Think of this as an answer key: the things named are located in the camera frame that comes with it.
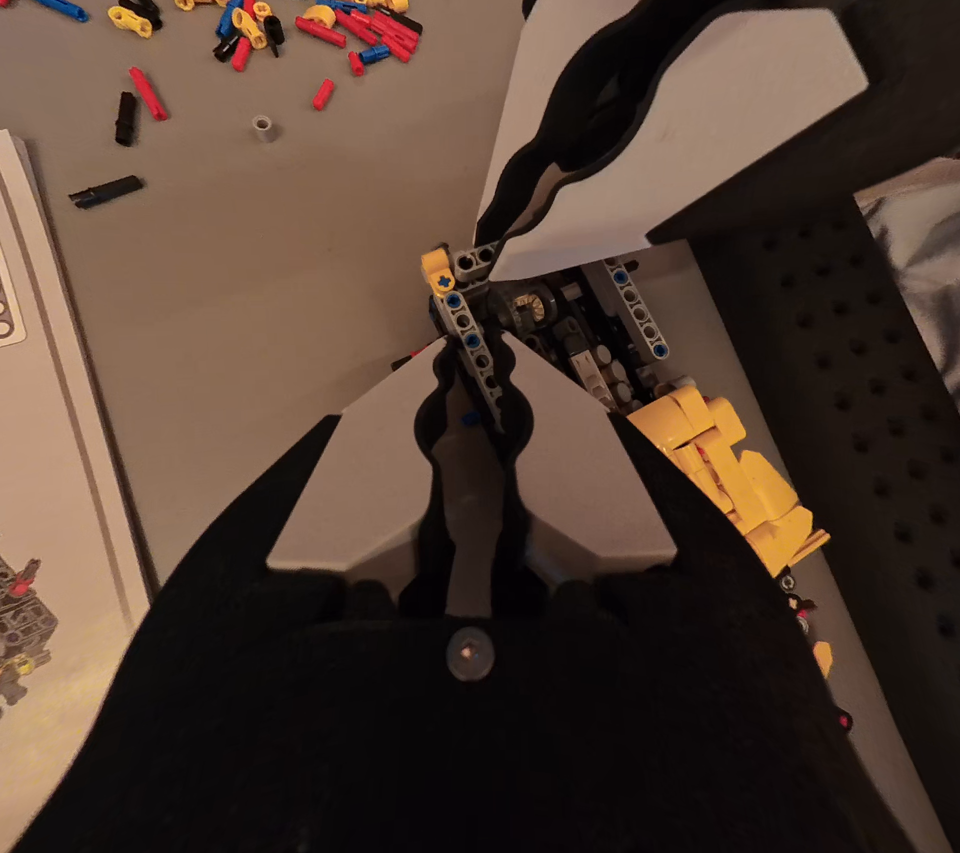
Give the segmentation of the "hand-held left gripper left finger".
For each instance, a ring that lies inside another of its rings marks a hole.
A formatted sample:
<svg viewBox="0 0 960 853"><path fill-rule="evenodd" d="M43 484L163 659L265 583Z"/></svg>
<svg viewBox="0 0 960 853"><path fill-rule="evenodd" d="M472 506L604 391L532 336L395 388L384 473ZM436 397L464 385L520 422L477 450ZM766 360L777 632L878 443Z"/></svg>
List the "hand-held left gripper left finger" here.
<svg viewBox="0 0 960 853"><path fill-rule="evenodd" d="M446 612L455 545L434 450L448 428L456 353L440 337L334 418L270 570L379 583L403 616Z"/></svg>

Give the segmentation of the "partly built toy car model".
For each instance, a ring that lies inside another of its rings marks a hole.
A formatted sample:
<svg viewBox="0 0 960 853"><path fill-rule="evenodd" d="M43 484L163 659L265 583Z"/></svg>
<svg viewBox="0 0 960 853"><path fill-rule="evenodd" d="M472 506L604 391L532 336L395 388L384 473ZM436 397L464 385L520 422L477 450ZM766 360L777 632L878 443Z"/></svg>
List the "partly built toy car model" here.
<svg viewBox="0 0 960 853"><path fill-rule="evenodd" d="M423 254L420 271L439 335L419 352L452 338L451 389L467 367L486 418L499 420L492 343L514 333L488 331L476 318L444 247ZM528 346L527 333L516 338ZM428 710L466 732L467 720L454 717L463 708L493 736L495 752L543 749L548 729L564 737L559 755L575 759L589 742L624 737L636 747L645 736L656 749L670 737L702 737L720 754L746 747L749 763L779 751L792 762L804 743L845 751L853 727L777 583L814 539L812 512L761 454L735 451L746 431L724 398L707 402L683 386L623 416L619 404L570 380L630 423L617 431L677 545L674 561L563 583L526 617L496 616L492 607L488 617L403 616L378 582L349 587L349 606L371 595L344 624L362 631L369 617L382 630L354 635L354 652L370 655L362 678L373 679L374 667L401 670L387 717L412 721L429 749L441 741Z"/></svg>

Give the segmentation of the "grey desk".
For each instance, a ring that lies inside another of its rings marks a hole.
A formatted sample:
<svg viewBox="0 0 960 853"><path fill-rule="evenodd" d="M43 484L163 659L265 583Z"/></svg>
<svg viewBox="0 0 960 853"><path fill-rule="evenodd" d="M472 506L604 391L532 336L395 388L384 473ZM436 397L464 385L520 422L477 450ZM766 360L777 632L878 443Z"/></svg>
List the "grey desk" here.
<svg viewBox="0 0 960 853"><path fill-rule="evenodd" d="M422 243L486 174L522 0L487 0L486 141L452 179L342 209L199 218L52 208L131 497L166 579L89 734L13 851L910 851L851 739L748 762L702 737L494 751L392 720L399 667L356 584L268 556L340 413L424 343Z"/></svg>

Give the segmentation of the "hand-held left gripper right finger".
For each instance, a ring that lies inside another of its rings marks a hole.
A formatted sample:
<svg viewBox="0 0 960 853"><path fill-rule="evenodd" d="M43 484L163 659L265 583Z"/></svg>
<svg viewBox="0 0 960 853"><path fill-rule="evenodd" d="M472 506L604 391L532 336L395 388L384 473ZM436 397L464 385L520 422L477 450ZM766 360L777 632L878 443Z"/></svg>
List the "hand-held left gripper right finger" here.
<svg viewBox="0 0 960 853"><path fill-rule="evenodd" d="M504 473L493 614L533 616L564 583L670 565L678 547L618 433L631 424L511 333L491 355Z"/></svg>

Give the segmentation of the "open instruction booklet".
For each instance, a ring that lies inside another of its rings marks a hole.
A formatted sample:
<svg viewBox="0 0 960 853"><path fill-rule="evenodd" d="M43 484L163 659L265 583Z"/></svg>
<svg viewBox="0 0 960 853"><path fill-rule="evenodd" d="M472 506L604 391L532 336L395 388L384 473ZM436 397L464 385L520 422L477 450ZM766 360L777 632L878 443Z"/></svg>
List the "open instruction booklet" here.
<svg viewBox="0 0 960 853"><path fill-rule="evenodd" d="M1 134L2 822L69 767L149 607L86 346L22 139Z"/></svg>

